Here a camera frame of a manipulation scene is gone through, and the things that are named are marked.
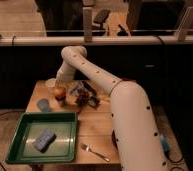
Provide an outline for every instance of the floor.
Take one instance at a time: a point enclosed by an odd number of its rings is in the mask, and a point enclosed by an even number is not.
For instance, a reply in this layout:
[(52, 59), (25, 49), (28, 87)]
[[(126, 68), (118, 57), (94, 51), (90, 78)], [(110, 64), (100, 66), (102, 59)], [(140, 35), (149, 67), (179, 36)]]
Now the floor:
[[(127, 11), (122, 0), (96, 0), (93, 16), (100, 9)], [(0, 0), (0, 33), (9, 36), (46, 36), (45, 27), (34, 0)]]

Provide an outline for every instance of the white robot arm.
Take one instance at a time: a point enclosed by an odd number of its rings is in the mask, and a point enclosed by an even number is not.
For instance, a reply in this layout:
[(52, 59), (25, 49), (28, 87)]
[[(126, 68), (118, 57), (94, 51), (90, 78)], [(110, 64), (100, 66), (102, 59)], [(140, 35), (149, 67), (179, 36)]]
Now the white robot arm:
[(83, 46), (63, 48), (57, 79), (70, 81), (75, 69), (110, 95), (111, 117), (123, 171), (168, 171), (151, 105), (144, 89), (85, 59)]

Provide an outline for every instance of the chair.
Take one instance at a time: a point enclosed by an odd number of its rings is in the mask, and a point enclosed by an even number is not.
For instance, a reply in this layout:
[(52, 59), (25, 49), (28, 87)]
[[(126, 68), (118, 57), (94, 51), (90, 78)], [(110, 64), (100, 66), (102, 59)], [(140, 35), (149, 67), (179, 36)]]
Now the chair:
[[(47, 36), (83, 36), (82, 0), (35, 0), (37, 11), (41, 13)], [(109, 10), (101, 10), (93, 20), (93, 35), (103, 35), (103, 23)]]
[(172, 35), (184, 5), (184, 0), (130, 0), (126, 22), (131, 35)]

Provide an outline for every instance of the metal fork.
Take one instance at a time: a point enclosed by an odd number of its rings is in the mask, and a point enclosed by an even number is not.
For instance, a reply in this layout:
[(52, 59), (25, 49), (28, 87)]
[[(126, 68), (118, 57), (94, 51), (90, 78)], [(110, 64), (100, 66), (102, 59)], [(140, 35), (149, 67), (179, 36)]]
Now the metal fork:
[(81, 143), (81, 148), (87, 152), (92, 152), (93, 154), (99, 156), (100, 158), (102, 158), (103, 160), (105, 160), (106, 162), (110, 162), (110, 159), (105, 157), (103, 154), (97, 153), (95, 151), (93, 151), (89, 146), (87, 146), (86, 144)]

